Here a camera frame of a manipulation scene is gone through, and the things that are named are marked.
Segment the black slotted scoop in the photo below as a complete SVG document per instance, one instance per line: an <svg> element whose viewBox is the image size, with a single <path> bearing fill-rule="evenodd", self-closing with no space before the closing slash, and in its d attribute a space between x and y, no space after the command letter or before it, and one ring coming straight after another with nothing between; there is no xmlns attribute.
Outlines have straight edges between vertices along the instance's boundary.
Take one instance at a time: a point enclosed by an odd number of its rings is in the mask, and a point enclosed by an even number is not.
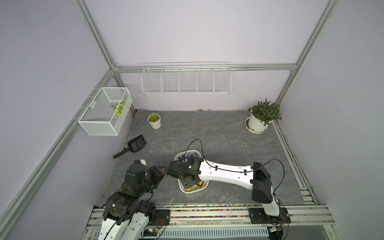
<svg viewBox="0 0 384 240"><path fill-rule="evenodd" d="M125 153L131 152L131 153L137 153L138 151L142 150L145 145L146 141L143 137L143 135L139 135L136 138L130 140L127 143L127 147L121 150L119 153L115 154L113 156L114 159L117 159L118 157L124 155Z"/></svg>

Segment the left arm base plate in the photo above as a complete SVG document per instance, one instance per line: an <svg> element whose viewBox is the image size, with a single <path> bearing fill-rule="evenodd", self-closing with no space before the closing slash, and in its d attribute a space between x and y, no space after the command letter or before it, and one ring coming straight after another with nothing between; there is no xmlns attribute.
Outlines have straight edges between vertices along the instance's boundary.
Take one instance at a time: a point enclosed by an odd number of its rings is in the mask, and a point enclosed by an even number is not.
<svg viewBox="0 0 384 240"><path fill-rule="evenodd" d="M171 220L171 211L168 209L156 210L151 214L149 226L169 226Z"/></svg>

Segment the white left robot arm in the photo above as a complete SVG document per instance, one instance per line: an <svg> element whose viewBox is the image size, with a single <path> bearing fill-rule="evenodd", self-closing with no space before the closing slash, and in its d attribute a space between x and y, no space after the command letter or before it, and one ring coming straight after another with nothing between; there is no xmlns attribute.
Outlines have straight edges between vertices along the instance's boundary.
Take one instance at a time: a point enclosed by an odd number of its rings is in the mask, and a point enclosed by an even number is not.
<svg viewBox="0 0 384 240"><path fill-rule="evenodd" d="M142 200L153 193L165 176L165 167L148 167L136 160L128 168L119 191L106 201L99 240L138 240L142 231L156 219L156 205Z"/></svg>

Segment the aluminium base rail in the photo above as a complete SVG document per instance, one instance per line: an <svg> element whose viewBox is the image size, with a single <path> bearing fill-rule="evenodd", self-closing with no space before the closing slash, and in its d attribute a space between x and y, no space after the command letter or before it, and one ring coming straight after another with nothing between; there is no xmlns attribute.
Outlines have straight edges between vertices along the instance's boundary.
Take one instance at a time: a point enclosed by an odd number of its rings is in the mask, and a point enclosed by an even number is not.
<svg viewBox="0 0 384 240"><path fill-rule="evenodd" d="M229 240L233 238L289 240L304 230L309 239L341 240L342 235L325 205L288 206L290 224L273 226L251 224L249 209L262 206L247 204L157 205L156 210L171 211L169 226L149 226L138 240ZM94 209L83 233L83 240L99 240L104 209Z"/></svg>

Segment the teal rake yellow handle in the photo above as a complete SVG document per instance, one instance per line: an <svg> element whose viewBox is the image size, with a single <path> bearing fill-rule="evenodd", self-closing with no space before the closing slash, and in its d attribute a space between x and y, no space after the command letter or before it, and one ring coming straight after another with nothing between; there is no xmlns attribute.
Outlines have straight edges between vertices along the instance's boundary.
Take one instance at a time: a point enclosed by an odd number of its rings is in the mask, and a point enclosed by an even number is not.
<svg viewBox="0 0 384 240"><path fill-rule="evenodd" d="M205 187L205 184L204 184L204 181L200 181L199 183L191 186L190 188L186 189L186 192L189 193L189 192L194 192L194 191L197 191L197 190L200 190L202 188Z"/></svg>

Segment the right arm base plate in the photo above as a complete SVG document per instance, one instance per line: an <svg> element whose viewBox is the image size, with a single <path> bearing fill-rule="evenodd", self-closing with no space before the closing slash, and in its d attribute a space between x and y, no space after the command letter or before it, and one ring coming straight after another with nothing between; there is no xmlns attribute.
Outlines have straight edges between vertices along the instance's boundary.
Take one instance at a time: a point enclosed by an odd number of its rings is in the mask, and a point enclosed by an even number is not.
<svg viewBox="0 0 384 240"><path fill-rule="evenodd" d="M269 216L262 208L250 208L249 215L251 224L270 224L273 226L282 226L283 224L290 224L291 218L286 208L280 208L279 216Z"/></svg>

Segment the large white potted plant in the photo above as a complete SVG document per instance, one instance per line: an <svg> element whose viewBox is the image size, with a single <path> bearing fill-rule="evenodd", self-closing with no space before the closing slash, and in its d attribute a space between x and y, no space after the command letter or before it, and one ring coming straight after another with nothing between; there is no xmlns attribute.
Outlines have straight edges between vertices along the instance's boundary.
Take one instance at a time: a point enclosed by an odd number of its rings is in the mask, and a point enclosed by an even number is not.
<svg viewBox="0 0 384 240"><path fill-rule="evenodd" d="M265 98L250 108L249 127L261 132L269 124L282 119L281 105L272 103Z"/></svg>

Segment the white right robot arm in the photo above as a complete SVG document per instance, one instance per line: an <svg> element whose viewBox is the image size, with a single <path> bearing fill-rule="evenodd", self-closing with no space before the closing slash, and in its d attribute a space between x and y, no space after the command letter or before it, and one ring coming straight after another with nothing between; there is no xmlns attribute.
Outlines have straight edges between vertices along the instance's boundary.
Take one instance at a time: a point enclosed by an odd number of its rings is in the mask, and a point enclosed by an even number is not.
<svg viewBox="0 0 384 240"><path fill-rule="evenodd" d="M263 206L266 215L280 215L271 175L261 163L254 162L252 166L231 166L189 157L185 163L170 162L167 175L179 179L186 189L201 181L238 185L252 191L252 200Z"/></svg>

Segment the white storage tray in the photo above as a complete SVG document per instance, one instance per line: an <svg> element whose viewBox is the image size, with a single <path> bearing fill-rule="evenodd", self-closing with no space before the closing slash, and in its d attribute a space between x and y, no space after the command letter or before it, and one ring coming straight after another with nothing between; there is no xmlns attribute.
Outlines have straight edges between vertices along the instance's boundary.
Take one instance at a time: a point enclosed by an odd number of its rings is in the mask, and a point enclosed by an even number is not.
<svg viewBox="0 0 384 240"><path fill-rule="evenodd" d="M179 153L175 156L175 159L174 161L177 162L177 161L182 161L184 162L187 157L190 157L190 156L193 156L193 157L198 157L198 158L201 158L202 157L202 154L198 151L198 150L188 150L187 151L187 156L185 157L185 153L182 152L182 153ZM178 179L178 185L179 185L179 188L180 190L185 193L185 194L194 194L194 193L198 193L198 192L201 192L203 190L205 190L207 188L207 186L209 185L209 181L204 181L204 184L205 184L205 187L200 189L200 190L197 190L197 191L194 191L194 192L189 192L187 193L186 192L186 189L184 187L184 185L182 184L181 180Z"/></svg>

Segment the green leaf toy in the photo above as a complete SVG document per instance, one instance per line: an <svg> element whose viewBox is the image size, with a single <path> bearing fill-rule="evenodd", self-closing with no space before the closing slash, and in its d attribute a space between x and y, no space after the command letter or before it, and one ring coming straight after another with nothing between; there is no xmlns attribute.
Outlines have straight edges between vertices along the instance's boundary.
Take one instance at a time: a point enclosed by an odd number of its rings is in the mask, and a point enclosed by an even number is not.
<svg viewBox="0 0 384 240"><path fill-rule="evenodd" d="M119 104L111 106L113 108L113 110L115 111L116 115L118 115L118 116L121 115L121 113L123 112L123 109L125 107L125 103L126 103L126 101L121 101Z"/></svg>

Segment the small white potted plant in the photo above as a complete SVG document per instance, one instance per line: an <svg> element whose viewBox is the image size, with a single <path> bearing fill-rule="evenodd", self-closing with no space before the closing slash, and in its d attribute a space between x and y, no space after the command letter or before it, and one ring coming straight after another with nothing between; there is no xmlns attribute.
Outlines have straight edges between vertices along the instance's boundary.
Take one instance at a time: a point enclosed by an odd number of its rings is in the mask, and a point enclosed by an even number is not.
<svg viewBox="0 0 384 240"><path fill-rule="evenodd" d="M155 130L161 127L161 116L157 113L149 114L147 121L151 125L151 127Z"/></svg>

